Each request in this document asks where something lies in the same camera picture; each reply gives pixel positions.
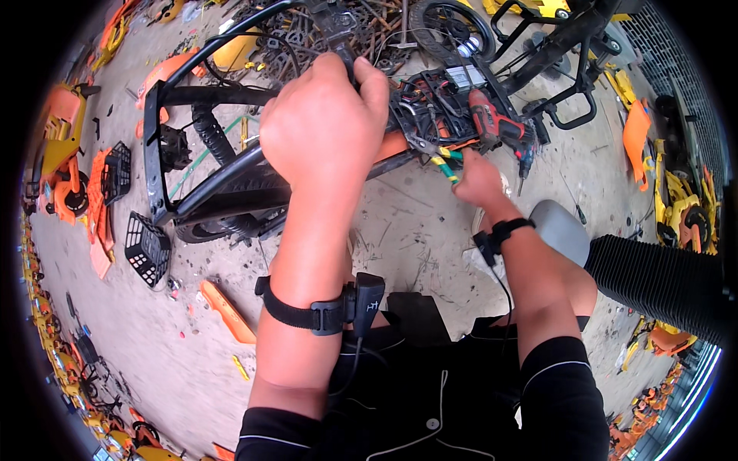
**concrete floor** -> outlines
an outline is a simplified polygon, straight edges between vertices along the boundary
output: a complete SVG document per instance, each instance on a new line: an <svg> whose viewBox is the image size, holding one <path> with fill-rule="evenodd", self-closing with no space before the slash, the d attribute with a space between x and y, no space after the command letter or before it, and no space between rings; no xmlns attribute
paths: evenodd
<svg viewBox="0 0 738 461"><path fill-rule="evenodd" d="M486 15L479 0L472 0L472 4ZM212 453L211 442L233 449L238 441L252 381L243 380L231 356L237 355L251 376L255 373L255 347L237 343L219 315L196 299L198 284L205 277L220 277L221 290L238 306L252 329L258 330L261 302L252 288L255 278L266 274L280 239L255 242L251 248L241 244L233 250L229 250L227 240L185 245L174 237L168 224L165 231L173 243L169 277L181 280L184 288L176 301L168 299L168 290L161 285L156 290L148 289L123 256L129 212L145 214L148 208L142 146L134 138L134 126L142 118L142 112L135 109L124 87L136 91L151 71L151 63L165 58L192 29L197 29L194 33L202 45L204 38L216 33L218 24L224 21L221 14L212 8L202 19L188 24L177 18L149 28L134 22L118 54L96 76L95 83L103 90L91 97L88 104L81 146L88 155L80 158L80 168L89 171L94 154L119 140L133 153L131 191L111 211L117 262L105 279L100 280L92 269L82 225L72 227L56 217L38 214L31 218L46 273L43 286L51 292L65 330L76 325L64 307L64 293L68 291L82 323L92 333L98 353L122 371L133 388L134 398L124 401L135 406L175 446L186 448L192 457ZM503 30L511 31L517 21L516 16L506 17ZM510 57L519 51L510 50ZM575 63L576 57L570 58ZM415 59L400 72L415 73L420 65ZM643 87L637 72L632 78L637 94L653 96L650 89ZM193 77L190 84L196 84ZM565 77L556 82L537 77L511 101L520 109L529 100L550 96L569 85ZM591 123L571 131L550 129L552 143L536 159L523 196L513 197L524 214L546 198L573 212L574 204L560 171L587 216L586 228L591 238L605 234L630 235L635 222L652 207L651 192L641 193L633 183L620 142L618 103L610 84L606 86L607 89L596 84L598 113ZM638 92L639 88L644 88L643 92ZM113 111L107 117L111 105ZM563 120L585 111L583 97L559 105ZM234 105L215 110L223 126L244 113L245 108ZM168 124L174 127L191 121L187 107L173 108L170 115ZM93 117L100 118L100 141L95 140ZM250 122L249 129L255 134L258 125ZM191 128L187 134L193 151L191 158L195 158L204 147ZM238 137L237 127L229 135L234 146L238 145ZM512 152L501 148L489 154L489 160L510 179L512 189L517 190L517 161ZM187 182L184 193L216 166L208 157ZM168 176L170 188L181 174L174 172ZM469 230L473 215L474 209L456 200L444 177L432 165L421 167L411 162L369 181L354 220L359 235L354 270L383 276L388 291L432 294L450 336L459 339L470 331L474 318L507 311L500 286L461 259L461 253L473 245ZM632 219L630 227L626 225L628 217ZM642 225L645 240L655 241L653 219L645 220ZM191 315L189 305L193 308ZM595 379L604 396L606 414L629 414L632 397L644 387L656 385L673 363L670 358L637 353L630 370L616 375L615 361L638 321L637 316L627 317L627 310L618 311L619 307L600 294L583 335ZM125 407L123 417L130 420Z"/></svg>

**forearm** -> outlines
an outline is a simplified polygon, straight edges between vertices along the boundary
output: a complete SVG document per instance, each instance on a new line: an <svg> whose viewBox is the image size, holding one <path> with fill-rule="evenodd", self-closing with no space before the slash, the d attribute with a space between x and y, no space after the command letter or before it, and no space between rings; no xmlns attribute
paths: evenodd
<svg viewBox="0 0 738 461"><path fill-rule="evenodd" d="M309 309L313 302L340 295L346 237L360 193L361 184L341 193L324 187L294 191L271 265L270 287L279 300ZM310 330L278 322L262 308L258 372L249 406L281 408L320 419L340 345L340 334L315 336Z"/></svg>
<svg viewBox="0 0 738 461"><path fill-rule="evenodd" d="M523 217L502 193L495 193L484 210L493 225ZM547 339L579 338L576 317L557 269L558 254L529 226L513 231L501 249L515 302L520 363Z"/></svg>

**metal grate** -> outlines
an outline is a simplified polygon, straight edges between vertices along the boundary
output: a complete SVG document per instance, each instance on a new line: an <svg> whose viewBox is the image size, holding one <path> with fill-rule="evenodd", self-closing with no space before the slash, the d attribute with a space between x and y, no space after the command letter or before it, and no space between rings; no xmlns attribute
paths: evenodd
<svg viewBox="0 0 738 461"><path fill-rule="evenodd" d="M679 40L674 36L666 20L659 14L653 3L647 1L638 14L631 15L631 21L622 21L632 45L643 55L640 65L646 79L656 94L672 94L667 73L670 74L684 97L691 115L697 116L694 123L697 155L710 171L714 172L715 194L723 198L725 184L726 147L718 118L700 79L700 73L687 55Z"/></svg>

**pliers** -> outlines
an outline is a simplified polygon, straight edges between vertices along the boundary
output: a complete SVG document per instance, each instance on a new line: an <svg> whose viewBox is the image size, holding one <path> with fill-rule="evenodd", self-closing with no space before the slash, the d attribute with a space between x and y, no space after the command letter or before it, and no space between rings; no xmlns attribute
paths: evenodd
<svg viewBox="0 0 738 461"><path fill-rule="evenodd" d="M430 157L430 161L438 165L438 168L441 169L441 172L449 179L449 181L452 182L452 184L459 182L459 178L453 171L451 171L451 168L444 160L444 157L448 159L461 160L463 157L460 152L437 146L430 141L416 136L415 134L407 134L405 135L405 139L407 139L407 142L413 146L413 148L428 155Z"/></svg>

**person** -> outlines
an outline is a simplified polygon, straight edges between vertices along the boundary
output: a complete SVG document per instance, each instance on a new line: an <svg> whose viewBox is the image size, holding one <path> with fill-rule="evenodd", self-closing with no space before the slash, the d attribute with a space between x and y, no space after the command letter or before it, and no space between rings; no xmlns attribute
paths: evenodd
<svg viewBox="0 0 738 461"><path fill-rule="evenodd" d="M349 280L347 236L389 98L387 78L367 60L354 74L359 92L339 57L323 54L261 115L264 156L292 187L269 287L295 308L336 299ZM497 168L471 149L452 191L482 207L486 223L522 217ZM401 319L380 313L339 394L352 330L315 336L262 309L237 461L606 459L602 396L578 325L596 285L529 226L512 231L502 255L515 304L509 329L507 316L477 319L458 342L414 347L399 335Z"/></svg>

